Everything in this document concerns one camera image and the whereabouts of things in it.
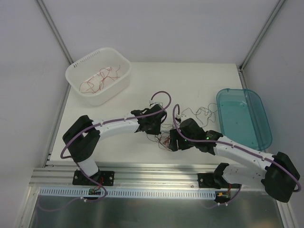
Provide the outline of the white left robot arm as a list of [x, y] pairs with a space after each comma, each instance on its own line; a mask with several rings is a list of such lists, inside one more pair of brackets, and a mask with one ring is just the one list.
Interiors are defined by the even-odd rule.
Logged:
[[145, 132], [158, 135], [167, 112], [160, 104], [143, 110], [133, 110], [117, 120], [93, 121], [83, 115], [66, 131], [62, 139], [64, 150], [68, 150], [72, 160], [78, 165], [74, 173], [73, 185], [112, 186], [113, 171], [101, 171], [92, 154], [100, 140], [123, 133]]

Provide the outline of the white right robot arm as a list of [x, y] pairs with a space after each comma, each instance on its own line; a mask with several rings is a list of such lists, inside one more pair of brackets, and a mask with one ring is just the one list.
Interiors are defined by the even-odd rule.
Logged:
[[213, 173], [203, 174], [203, 185], [215, 189], [233, 184], [253, 186], [284, 203], [293, 193], [301, 191], [300, 174], [287, 154], [271, 154], [246, 147], [219, 132], [204, 131], [192, 118], [182, 121], [175, 117], [173, 124], [183, 143], [234, 161], [233, 164], [222, 162]]

